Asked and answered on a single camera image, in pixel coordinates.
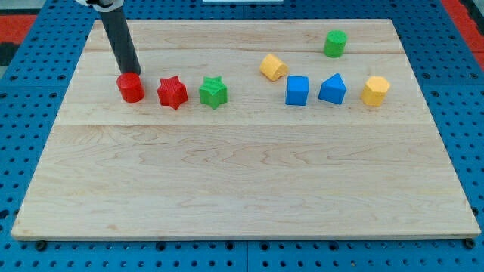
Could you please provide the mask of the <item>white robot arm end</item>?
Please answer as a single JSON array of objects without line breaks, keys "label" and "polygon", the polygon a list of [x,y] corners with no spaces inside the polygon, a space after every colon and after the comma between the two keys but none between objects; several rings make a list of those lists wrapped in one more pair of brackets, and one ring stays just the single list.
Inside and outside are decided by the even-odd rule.
[{"label": "white robot arm end", "polygon": [[76,2],[102,13],[114,11],[124,4],[124,0],[76,0]]}]

